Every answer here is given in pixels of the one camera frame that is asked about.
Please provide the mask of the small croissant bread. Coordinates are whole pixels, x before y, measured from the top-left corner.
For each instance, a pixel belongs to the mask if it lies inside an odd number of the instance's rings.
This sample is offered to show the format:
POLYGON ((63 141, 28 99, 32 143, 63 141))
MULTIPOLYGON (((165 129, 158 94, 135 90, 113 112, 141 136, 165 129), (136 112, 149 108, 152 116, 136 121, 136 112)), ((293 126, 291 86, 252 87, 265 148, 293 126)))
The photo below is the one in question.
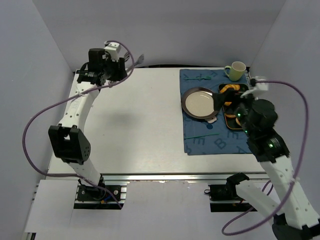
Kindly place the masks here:
POLYGON ((236 115, 234 114, 225 114, 225 116, 230 119, 236 118, 236 115))

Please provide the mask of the round metal plate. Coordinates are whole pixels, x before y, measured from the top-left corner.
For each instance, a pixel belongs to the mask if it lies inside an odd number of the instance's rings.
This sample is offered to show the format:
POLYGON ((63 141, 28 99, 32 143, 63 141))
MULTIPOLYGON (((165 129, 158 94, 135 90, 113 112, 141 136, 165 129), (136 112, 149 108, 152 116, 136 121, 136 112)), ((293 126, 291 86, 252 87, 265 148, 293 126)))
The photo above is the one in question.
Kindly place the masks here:
POLYGON ((188 89, 181 97, 182 110, 197 120, 212 121, 219 113, 217 94, 205 87, 188 89))

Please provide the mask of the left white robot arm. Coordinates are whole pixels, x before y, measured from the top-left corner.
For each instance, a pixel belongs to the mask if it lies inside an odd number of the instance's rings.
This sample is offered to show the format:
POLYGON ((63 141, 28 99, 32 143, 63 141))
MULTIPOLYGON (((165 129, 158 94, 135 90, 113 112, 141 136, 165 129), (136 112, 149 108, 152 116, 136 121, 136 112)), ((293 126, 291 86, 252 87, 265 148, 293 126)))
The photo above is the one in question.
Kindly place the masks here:
POLYGON ((70 101, 64 117, 57 125, 50 126, 49 139, 56 158, 68 164, 77 175, 98 185, 102 175, 90 160, 91 144, 84 134, 84 127, 100 87, 107 81, 118 82, 127 76, 125 60, 119 57, 121 46, 111 42, 104 48, 91 48, 88 62, 76 71, 75 99, 70 101))

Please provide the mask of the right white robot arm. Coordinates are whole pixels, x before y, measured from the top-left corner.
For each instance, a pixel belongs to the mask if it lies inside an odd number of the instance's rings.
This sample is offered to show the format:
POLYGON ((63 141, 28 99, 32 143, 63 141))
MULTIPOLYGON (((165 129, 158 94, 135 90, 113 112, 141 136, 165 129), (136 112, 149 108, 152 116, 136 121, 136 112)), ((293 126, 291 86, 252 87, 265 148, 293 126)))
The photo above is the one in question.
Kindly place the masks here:
POLYGON ((247 136, 247 145, 257 162, 265 170, 280 203, 276 203, 257 188, 244 173, 227 178, 224 190, 211 195, 244 199, 260 212, 264 219, 243 230, 227 232, 230 220, 222 227, 225 236, 241 235, 270 222, 278 240, 311 240, 320 234, 320 215, 314 210, 297 177, 303 160, 305 143, 302 144, 296 168, 292 165, 290 151, 283 138, 275 131, 278 119, 274 105, 265 99, 255 99, 250 91, 227 89, 214 96, 214 108, 226 102, 235 108, 235 116, 247 136))

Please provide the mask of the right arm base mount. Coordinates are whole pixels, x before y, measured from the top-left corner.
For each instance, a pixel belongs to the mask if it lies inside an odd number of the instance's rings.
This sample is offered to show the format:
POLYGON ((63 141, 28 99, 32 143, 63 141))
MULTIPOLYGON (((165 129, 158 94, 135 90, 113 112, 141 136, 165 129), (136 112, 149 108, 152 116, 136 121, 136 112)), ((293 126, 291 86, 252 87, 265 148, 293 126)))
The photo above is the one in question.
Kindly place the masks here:
POLYGON ((209 196, 210 211, 212 213, 244 213, 256 212, 255 208, 234 195, 225 184, 211 184, 205 189, 204 194, 209 196))

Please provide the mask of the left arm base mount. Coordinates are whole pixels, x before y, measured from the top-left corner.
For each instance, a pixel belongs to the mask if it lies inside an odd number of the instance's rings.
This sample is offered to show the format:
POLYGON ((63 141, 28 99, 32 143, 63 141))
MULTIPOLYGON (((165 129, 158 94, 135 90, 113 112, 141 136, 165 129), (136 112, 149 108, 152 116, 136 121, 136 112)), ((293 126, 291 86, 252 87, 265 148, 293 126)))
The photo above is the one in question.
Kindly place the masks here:
MULTIPOLYGON (((119 202, 121 207, 126 199, 125 185, 105 185, 119 202)), ((73 208, 76 210, 120 210, 121 208, 113 197, 104 190, 93 186, 79 184, 77 186, 73 208)))

